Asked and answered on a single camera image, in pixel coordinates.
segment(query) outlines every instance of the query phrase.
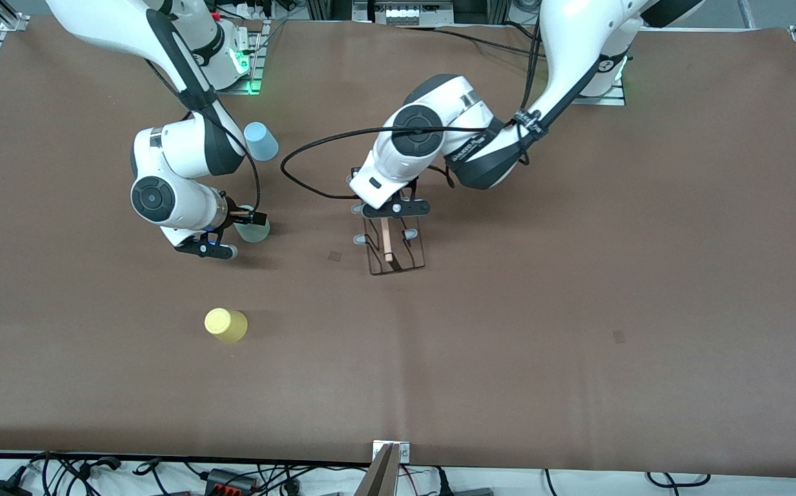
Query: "cable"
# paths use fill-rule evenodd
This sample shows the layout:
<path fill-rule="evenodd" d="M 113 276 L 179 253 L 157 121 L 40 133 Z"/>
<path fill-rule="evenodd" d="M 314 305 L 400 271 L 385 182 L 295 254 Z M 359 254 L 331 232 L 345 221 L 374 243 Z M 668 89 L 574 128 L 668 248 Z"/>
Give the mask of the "cable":
<path fill-rule="evenodd" d="M 545 480 L 548 481 L 548 490 L 552 492 L 552 496 L 558 496 L 558 492 L 554 490 L 554 484 L 552 484 L 552 472 L 546 468 L 542 471 L 542 474 L 545 476 Z"/>
<path fill-rule="evenodd" d="M 502 50 L 509 50 L 512 52 L 526 54 L 526 56 L 530 55 L 530 51 L 524 50 L 523 48 L 512 47 L 509 45 L 503 45 L 502 43 L 496 43 L 496 41 L 484 40 L 483 38 L 477 37 L 470 37 L 470 35 L 462 34 L 461 32 L 455 31 L 441 31 L 438 28 L 432 29 L 433 32 L 442 32 L 443 34 L 450 34 L 451 37 L 460 37 L 464 38 L 465 40 L 471 40 L 477 43 L 483 43 L 484 45 L 490 45 L 490 47 L 502 48 Z"/>
<path fill-rule="evenodd" d="M 46 457 L 46 461 L 43 463 L 43 481 L 45 481 L 46 478 L 47 478 L 46 477 L 46 469 L 48 468 L 49 458 L 51 457 L 52 459 L 55 459 L 56 461 L 58 461 L 61 464 L 61 466 L 64 467 L 65 471 L 67 471 L 72 476 L 74 476 L 74 478 L 71 480 L 70 484 L 67 485 L 67 493 L 68 493 L 68 495 L 70 495 L 70 490 L 71 490 L 71 487 L 74 485 L 74 482 L 79 480 L 80 483 L 83 483 L 83 487 L 86 489 L 87 496 L 90 493 L 91 494 L 95 494 L 95 496 L 101 496 L 101 493 L 99 493 L 98 490 L 96 490 L 95 487 L 93 487 L 92 484 L 90 484 L 89 481 L 86 480 L 87 477 L 84 477 L 83 475 L 81 475 L 80 472 L 77 471 L 76 468 L 74 468 L 74 462 L 69 462 L 67 459 L 60 458 L 58 455 L 56 455 L 54 453 L 49 453 L 49 452 L 45 453 L 45 457 Z M 45 492 L 46 496 L 50 496 L 50 494 L 51 494 L 51 493 L 49 493 L 49 487 L 46 486 L 46 484 L 43 484 L 43 492 Z"/>
<path fill-rule="evenodd" d="M 61 467 L 59 470 L 61 470 L 61 476 L 59 476 L 58 480 L 55 481 L 55 487 L 54 487 L 54 490 L 52 491 L 52 494 L 58 494 L 59 493 L 59 487 L 61 487 L 61 481 L 64 480 L 65 475 L 67 475 L 67 470 L 65 470 L 64 467 Z"/>
<path fill-rule="evenodd" d="M 504 25 L 510 25 L 510 26 L 512 26 L 512 28 L 516 28 L 518 31 L 522 32 L 522 34 L 524 35 L 524 37 L 530 38 L 530 40 L 532 40 L 532 39 L 533 39 L 533 34 L 532 34 L 532 32 L 530 32 L 530 31 L 527 31 L 527 28 L 524 28 L 524 26 L 521 26 L 521 24 L 520 24 L 520 23 L 514 22 L 514 21 L 512 21 L 512 20 L 506 20 L 506 21 L 505 21 L 505 22 L 503 22 L 502 24 L 504 24 Z"/>
<path fill-rule="evenodd" d="M 150 469 L 153 472 L 153 478 L 156 480 L 156 485 L 159 486 L 159 490 L 163 492 L 164 496 L 171 496 L 171 493 L 168 490 L 165 490 L 165 486 L 163 486 L 163 481 L 159 480 L 159 474 L 156 472 L 156 465 L 153 465 L 153 468 Z"/>
<path fill-rule="evenodd" d="M 407 466 L 401 465 L 401 469 L 407 474 L 407 480 L 410 482 L 410 487 L 413 488 L 414 496 L 419 496 L 419 492 L 417 491 L 417 485 L 413 482 L 413 476 L 411 476 L 410 471 L 407 470 Z"/>
<path fill-rule="evenodd" d="M 291 475 L 288 475 L 288 476 L 286 476 L 286 477 L 285 477 L 285 480 L 284 480 L 284 481 L 281 481 L 281 482 L 279 482 L 279 483 L 275 484 L 275 486 L 272 486 L 272 487 L 269 487 L 269 483 L 268 483 L 268 484 L 266 484 L 266 489 L 265 489 L 265 490 L 263 490 L 262 494 L 269 494 L 269 493 L 270 493 L 272 490 L 274 490 L 275 488 L 277 488 L 277 487 L 281 487 L 281 486 L 284 486 L 285 484 L 287 484 L 287 483 L 289 483 L 289 482 L 291 482 L 291 481 L 293 481 L 293 480 L 297 480 L 297 479 L 298 479 L 298 477 L 302 476 L 303 474 L 308 474 L 309 472 L 312 472 L 312 471 L 314 471 L 314 470 L 315 470 L 315 468 L 314 468 L 314 467 L 313 467 L 313 468 L 306 468 L 306 470 L 303 470 L 303 471 L 301 471 L 301 472 L 298 472 L 296 475 L 292 475 L 292 476 L 291 476 Z M 282 475 L 285 475 L 285 474 L 288 474 L 288 473 L 290 473 L 290 472 L 289 472 L 289 468 L 288 468 L 288 467 L 286 467 L 286 468 L 285 468 L 285 471 L 282 471 L 282 473 L 281 473 L 281 474 L 279 474 L 279 476 L 278 476 L 278 477 L 281 477 Z"/>
<path fill-rule="evenodd" d="M 444 169 L 439 169 L 439 167 L 430 165 L 429 167 L 426 167 L 426 169 L 434 170 L 434 172 L 439 172 L 440 174 L 443 174 L 444 178 L 448 180 L 448 186 L 450 186 L 451 189 L 456 187 L 456 183 L 452 182 L 452 178 L 450 176 L 450 167 L 444 167 Z"/>
<path fill-rule="evenodd" d="M 187 462 L 183 462 L 183 464 L 185 467 L 187 467 L 188 471 L 193 472 L 194 474 L 196 474 L 197 477 L 202 478 L 204 476 L 205 472 L 196 471 L 196 469 L 191 467 L 190 464 L 188 464 Z"/>
<path fill-rule="evenodd" d="M 671 489 L 674 493 L 674 496 L 679 496 L 680 488 L 701 487 L 704 484 L 709 483 L 710 479 L 712 478 L 710 474 L 704 474 L 704 478 L 698 482 L 677 483 L 674 480 L 674 478 L 671 476 L 671 474 L 668 474 L 668 472 L 662 472 L 662 475 L 665 476 L 665 478 L 668 480 L 668 484 L 662 484 L 656 481 L 652 477 L 652 472 L 646 472 L 646 480 L 649 480 L 649 483 L 653 484 L 653 486 L 658 486 L 661 487 L 662 489 Z"/>
<path fill-rule="evenodd" d="M 8 478 L 6 488 L 12 490 L 17 487 L 20 487 L 21 478 L 24 476 L 24 472 L 28 469 L 28 467 L 30 467 L 30 465 L 33 464 L 33 462 L 37 462 L 40 459 L 43 459 L 44 457 L 48 456 L 49 452 L 43 451 L 42 453 L 36 454 L 32 456 L 32 458 L 28 459 L 27 464 L 21 465 L 21 467 L 17 468 L 15 472 L 13 472 L 13 475 L 11 475 L 10 478 Z"/>
<path fill-rule="evenodd" d="M 166 88 L 168 88 L 168 90 L 171 92 L 171 94 L 173 94 L 174 97 L 177 98 L 178 101 L 180 101 L 180 97 L 178 96 L 178 92 L 175 91 L 175 88 L 171 87 L 171 84 L 169 84 L 169 82 L 165 80 L 165 76 L 163 76 L 162 72 L 159 72 L 159 69 L 156 69 L 156 66 L 153 65 L 153 63 L 150 62 L 150 60 L 144 59 L 144 61 L 147 62 L 147 65 L 150 67 L 150 70 L 153 70 L 153 73 L 156 75 L 156 78 L 158 78 L 159 81 L 162 82 L 163 85 L 165 85 Z M 224 109 L 224 112 L 227 114 L 227 116 L 230 116 L 230 119 L 232 119 L 232 116 L 230 115 L 230 112 L 228 110 L 226 110 L 225 107 L 222 106 L 222 108 Z M 246 148 L 246 145 L 244 145 L 244 140 L 235 137 L 235 134 L 233 134 L 229 129 L 227 129 L 224 126 L 222 126 L 221 123 L 217 122 L 215 119 L 212 119 L 211 117 L 205 115 L 205 112 L 199 112 L 199 115 L 201 115 L 203 118 L 205 118 L 205 120 L 207 120 L 213 126 L 215 126 L 219 130 L 224 132 L 227 136 L 232 138 L 232 141 L 235 144 L 237 144 L 238 147 L 241 148 L 242 153 L 248 159 L 248 163 L 251 164 L 251 170 L 252 170 L 253 175 L 254 175 L 254 208 L 253 208 L 253 210 L 257 211 L 259 209 L 259 207 L 260 207 L 260 176 L 257 173 L 257 164 L 254 163 L 254 159 L 251 156 L 251 152 L 248 151 L 248 148 Z"/>
<path fill-rule="evenodd" d="M 161 490 L 162 494 L 164 496 L 171 496 L 171 493 L 169 493 L 168 490 L 165 490 L 165 487 L 163 486 L 163 481 L 160 480 L 160 478 L 159 478 L 159 474 L 156 473 L 156 467 L 158 467 L 160 462 L 162 462 L 162 459 L 160 459 L 160 458 L 150 459 L 149 461 L 143 462 L 143 464 L 138 465 L 132 471 L 132 473 L 135 474 L 136 476 L 143 477 L 143 476 L 146 476 L 146 474 L 149 474 L 149 473 L 152 472 L 153 473 L 153 478 L 154 478 L 154 480 L 156 480 L 156 485 L 159 486 L 159 490 Z"/>
<path fill-rule="evenodd" d="M 526 109 L 527 102 L 530 100 L 530 91 L 533 89 L 533 81 L 536 80 L 536 65 L 539 62 L 539 47 L 540 31 L 539 21 L 536 20 L 536 25 L 533 27 L 533 37 L 530 41 L 530 58 L 527 60 L 527 80 L 523 88 L 523 100 L 521 101 L 521 109 Z"/>
<path fill-rule="evenodd" d="M 438 492 L 439 496 L 454 496 L 452 490 L 450 489 L 450 482 L 448 481 L 448 474 L 444 471 L 444 468 L 435 467 L 438 470 L 438 478 L 441 481 L 441 490 Z"/>
<path fill-rule="evenodd" d="M 322 196 L 322 197 L 325 197 L 325 198 L 331 198 L 331 200 L 357 200 L 358 199 L 357 195 L 326 194 L 326 192 L 320 191 L 320 189 L 313 188 L 313 186 L 307 185 L 307 183 L 304 183 L 303 181 L 300 181 L 300 179 L 297 179 L 294 176 L 292 176 L 291 173 L 288 172 L 287 169 L 285 169 L 285 166 L 288 164 L 288 161 L 290 161 L 292 158 L 294 158 L 298 154 L 301 154 L 301 153 L 305 152 L 306 150 L 308 150 L 310 148 L 318 147 L 318 145 L 323 145 L 325 143 L 330 143 L 331 141 L 337 141 L 337 139 L 350 138 L 352 136 L 360 136 L 362 134 L 370 134 L 370 133 L 373 133 L 373 132 L 384 132 L 384 131 L 414 132 L 414 133 L 436 132 L 436 131 L 482 132 L 482 131 L 486 131 L 486 129 L 484 129 L 484 128 L 472 128 L 472 127 L 450 127 L 450 126 L 419 126 L 419 127 L 395 127 L 395 126 L 392 126 L 392 127 L 372 127 L 372 128 L 368 128 L 368 129 L 359 129 L 359 130 L 356 130 L 356 131 L 342 132 L 340 134 L 335 134 L 335 135 L 332 135 L 332 136 L 328 136 L 326 138 L 317 139 L 316 141 L 313 141 L 312 143 L 307 143 L 307 144 L 303 145 L 303 147 L 300 147 L 297 150 L 294 150 L 293 152 L 291 152 L 290 154 L 285 156 L 284 159 L 282 159 L 282 164 L 279 166 L 279 170 L 282 170 L 282 174 L 284 174 L 286 176 L 286 178 L 291 179 L 291 181 L 293 181 L 294 183 L 297 183 L 297 185 L 299 185 L 301 188 L 309 189 L 309 191 L 311 191 L 314 194 L 317 194 L 319 196 Z"/>

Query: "yellow cup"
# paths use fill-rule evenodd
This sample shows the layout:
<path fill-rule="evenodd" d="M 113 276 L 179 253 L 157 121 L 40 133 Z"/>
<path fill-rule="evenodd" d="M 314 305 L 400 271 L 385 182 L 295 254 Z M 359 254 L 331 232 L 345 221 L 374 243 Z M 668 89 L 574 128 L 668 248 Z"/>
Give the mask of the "yellow cup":
<path fill-rule="evenodd" d="M 237 342 L 248 330 L 248 320 L 241 311 L 215 308 L 205 316 L 205 329 L 223 342 Z"/>

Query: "black wrist strap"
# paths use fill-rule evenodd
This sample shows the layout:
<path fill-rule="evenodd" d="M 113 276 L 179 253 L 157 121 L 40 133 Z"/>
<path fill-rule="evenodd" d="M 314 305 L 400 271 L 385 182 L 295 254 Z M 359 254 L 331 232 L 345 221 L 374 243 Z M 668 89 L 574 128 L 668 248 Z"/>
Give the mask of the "black wrist strap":
<path fill-rule="evenodd" d="M 446 160 L 448 163 L 458 163 L 458 161 L 463 161 L 467 157 L 473 156 L 478 150 L 489 145 L 490 141 L 493 141 L 503 128 L 505 128 L 505 123 L 493 117 L 493 119 L 490 119 L 490 124 L 486 130 L 477 133 L 469 138 L 468 141 L 462 143 L 458 150 L 446 157 Z"/>
<path fill-rule="evenodd" d="M 178 100 L 185 109 L 197 112 L 215 103 L 215 100 L 218 100 L 218 95 L 215 94 L 215 88 L 209 86 L 209 89 L 203 94 L 190 93 L 185 89 L 178 93 Z"/>
<path fill-rule="evenodd" d="M 530 132 L 530 136 L 533 137 L 532 141 L 539 141 L 539 139 L 544 138 L 544 136 L 548 134 L 548 128 L 542 126 L 542 121 L 539 120 L 541 116 L 542 113 L 538 110 L 534 110 L 530 113 L 524 109 L 520 109 L 514 113 L 514 120 L 519 125 L 527 128 L 527 131 Z"/>

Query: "black power adapter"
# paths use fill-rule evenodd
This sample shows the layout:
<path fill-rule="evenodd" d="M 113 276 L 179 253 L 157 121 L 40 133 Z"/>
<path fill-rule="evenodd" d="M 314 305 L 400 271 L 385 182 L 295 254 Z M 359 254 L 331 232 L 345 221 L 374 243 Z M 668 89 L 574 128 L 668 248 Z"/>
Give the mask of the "black power adapter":
<path fill-rule="evenodd" d="M 21 487 L 14 487 L 10 482 L 0 480 L 0 496 L 32 496 L 32 494 Z"/>

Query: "blue cup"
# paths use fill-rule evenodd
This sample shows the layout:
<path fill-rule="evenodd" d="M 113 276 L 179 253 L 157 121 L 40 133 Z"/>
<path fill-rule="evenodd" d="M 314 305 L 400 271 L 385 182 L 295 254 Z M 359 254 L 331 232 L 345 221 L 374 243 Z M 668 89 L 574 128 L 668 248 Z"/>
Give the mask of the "blue cup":
<path fill-rule="evenodd" d="M 244 141 L 248 151 L 257 161 L 272 160 L 279 153 L 279 144 L 263 123 L 249 123 L 244 126 Z"/>

